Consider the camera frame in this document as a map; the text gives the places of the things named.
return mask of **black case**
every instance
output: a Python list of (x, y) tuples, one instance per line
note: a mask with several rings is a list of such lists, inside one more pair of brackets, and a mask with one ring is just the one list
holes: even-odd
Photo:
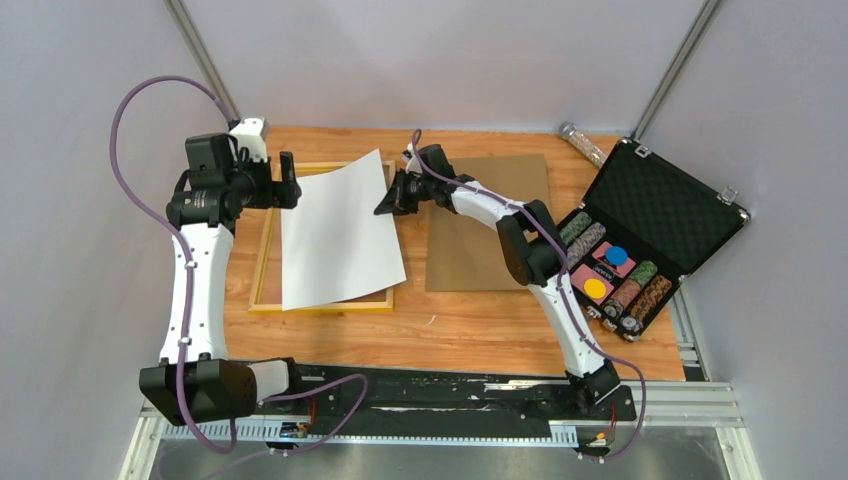
[(604, 225), (606, 235), (571, 272), (584, 263), (598, 263), (592, 252), (606, 240), (624, 248), (634, 260), (654, 262), (657, 274), (671, 281), (671, 289), (636, 331), (628, 331), (621, 324), (625, 314), (611, 317), (579, 288), (574, 289), (578, 301), (591, 316), (628, 341), (639, 339), (680, 287), (680, 281), (697, 270), (750, 218), (726, 194), (719, 194), (627, 138), (619, 140), (609, 154), (586, 191), (583, 205), (565, 217), (557, 230), (581, 211), (592, 217), (592, 223)]

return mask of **black foam insert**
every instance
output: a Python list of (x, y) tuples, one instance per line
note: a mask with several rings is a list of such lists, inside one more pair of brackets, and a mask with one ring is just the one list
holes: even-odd
[(740, 207), (635, 142), (619, 143), (584, 202), (692, 273), (743, 225)]

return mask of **wooden tabletop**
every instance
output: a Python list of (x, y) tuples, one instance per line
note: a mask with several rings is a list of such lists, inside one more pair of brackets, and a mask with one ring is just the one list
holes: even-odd
[[(294, 152), (295, 162), (348, 162), (379, 148), (399, 157), (410, 130), (273, 128), (268, 151)], [(616, 137), (593, 137), (609, 152)], [(556, 135), (424, 132), (423, 145), (440, 143), (451, 157), (544, 154), (555, 220), (576, 207), (597, 168)], [(530, 292), (426, 292), (428, 210), (397, 217), (407, 281), (395, 287), (393, 313), (247, 312), (265, 212), (245, 211), (227, 270), (225, 334), (230, 356), (294, 357), (307, 363), (432, 368), (480, 372), (563, 374), (556, 337)], [(589, 322), (600, 345), (638, 365), (651, 380), (683, 380), (683, 367), (666, 308), (637, 343), (626, 343)], [(616, 367), (622, 378), (634, 378)]]

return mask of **white wall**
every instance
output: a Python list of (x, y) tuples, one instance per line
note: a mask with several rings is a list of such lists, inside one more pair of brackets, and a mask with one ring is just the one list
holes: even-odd
[(186, 0), (273, 124), (630, 130), (703, 0)]
[[(170, 306), (168, 235), (112, 179), (109, 124), (145, 78), (200, 78), (161, 2), (2, 2), (0, 477), (114, 478)], [(223, 130), (188, 86), (130, 106), (128, 181), (160, 210), (186, 136)]]
[(845, 477), (848, 3), (727, 0), (649, 131), (754, 220), (690, 287), (764, 478)]

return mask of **poker chip case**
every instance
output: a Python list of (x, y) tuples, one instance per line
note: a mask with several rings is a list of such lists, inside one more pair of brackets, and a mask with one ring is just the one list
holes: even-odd
[(638, 340), (680, 282), (748, 222), (734, 198), (619, 140), (583, 204), (557, 225), (578, 301), (609, 330)]

